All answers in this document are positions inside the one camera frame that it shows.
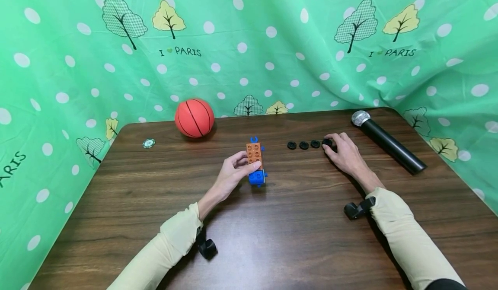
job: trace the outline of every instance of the microphone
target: microphone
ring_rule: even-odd
[[[422,160],[418,159],[417,156],[413,155],[412,152],[377,125],[367,112],[355,112],[351,116],[351,121],[412,175],[416,175],[427,168],[427,165]]]

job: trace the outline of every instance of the wooden table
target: wooden table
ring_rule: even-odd
[[[411,176],[360,129],[352,111],[216,120],[202,140],[180,136],[173,122],[132,124],[119,133],[32,283],[33,289],[105,289],[177,211],[202,197],[224,158],[250,136],[266,147],[266,187],[236,188],[204,222],[219,254],[192,248],[159,289],[403,289],[389,248],[371,219],[350,221],[356,186],[322,149],[287,142],[347,132],[386,187],[409,204],[469,289],[498,282],[498,219],[394,111],[373,118],[427,163]],[[147,137],[151,149],[142,148]]]

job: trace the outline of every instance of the poker chip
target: poker chip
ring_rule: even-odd
[[[147,139],[142,143],[142,146],[144,147],[144,149],[150,149],[151,147],[154,146],[154,144],[155,144],[154,139]]]

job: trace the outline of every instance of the orange basketball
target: orange basketball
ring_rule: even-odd
[[[207,135],[215,123],[215,114],[209,104],[201,99],[188,99],[178,104],[175,124],[188,137]]]

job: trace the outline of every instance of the long sleeve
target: long sleeve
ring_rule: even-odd
[[[119,274],[108,290],[155,290],[164,275],[186,255],[202,227],[197,203],[161,225],[156,235]]]
[[[370,197],[376,198],[370,209],[372,217],[414,290],[424,290],[443,278],[464,284],[401,197],[384,188],[376,188],[367,196]]]

